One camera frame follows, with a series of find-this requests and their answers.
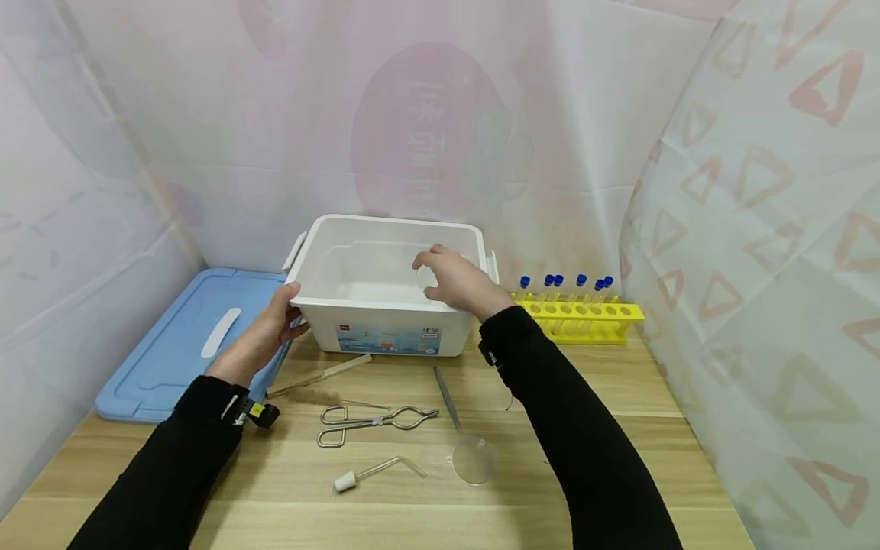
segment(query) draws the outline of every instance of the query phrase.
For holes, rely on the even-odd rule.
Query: yellow test tube rack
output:
[[[618,302],[618,297],[606,297],[601,305],[570,303],[565,301],[532,301],[531,294],[517,304],[529,312],[547,338],[557,344],[581,346],[627,344],[627,330],[633,323],[645,320],[642,309],[636,304]]]

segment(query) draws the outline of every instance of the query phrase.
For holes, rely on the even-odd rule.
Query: wooden table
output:
[[[752,549],[644,344],[564,352],[641,453],[685,548]],[[321,352],[307,336],[291,347],[278,380],[349,358]],[[487,485],[467,486],[445,462],[456,433],[430,368],[435,364],[465,430],[495,447],[495,477]],[[352,400],[439,408],[441,416],[408,432],[359,429],[342,448],[320,449],[315,436],[322,407],[277,401],[282,416],[271,431],[246,429],[193,548],[571,548],[559,484],[522,405],[504,410],[510,392],[482,360],[475,339],[458,358],[375,356],[313,388]],[[90,414],[0,524],[0,548],[65,547],[151,430]],[[348,470],[396,455],[411,458],[429,477],[397,465],[344,495],[332,492],[333,481]]]

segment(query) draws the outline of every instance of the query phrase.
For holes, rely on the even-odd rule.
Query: person's left hand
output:
[[[275,289],[268,305],[253,323],[211,364],[208,376],[247,388],[253,375],[269,362],[288,340],[305,334],[308,323],[295,328],[290,324],[300,315],[290,300],[299,294],[301,285],[291,282]]]

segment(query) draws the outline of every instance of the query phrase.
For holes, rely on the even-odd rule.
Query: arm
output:
[[[217,476],[241,441],[234,403],[287,340],[308,330],[279,287],[253,323],[198,377],[80,528],[69,548],[186,548]]]
[[[529,314],[461,255],[436,245],[413,268],[425,295],[474,314],[498,372],[523,402],[568,501],[575,548],[680,550],[663,499],[627,435]]]

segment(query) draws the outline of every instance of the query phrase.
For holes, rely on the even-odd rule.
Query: hand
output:
[[[437,279],[436,287],[425,289],[428,299],[470,312],[480,323],[513,305],[510,295],[485,272],[443,245],[419,252],[413,269],[421,266],[430,268]]]
[[[290,324],[300,315],[299,308],[292,307],[290,300],[299,294],[300,288],[298,282],[291,282],[275,289],[266,308],[220,354],[206,374],[247,388],[253,375],[269,362],[286,341],[302,336],[309,330],[308,323],[290,328]]]

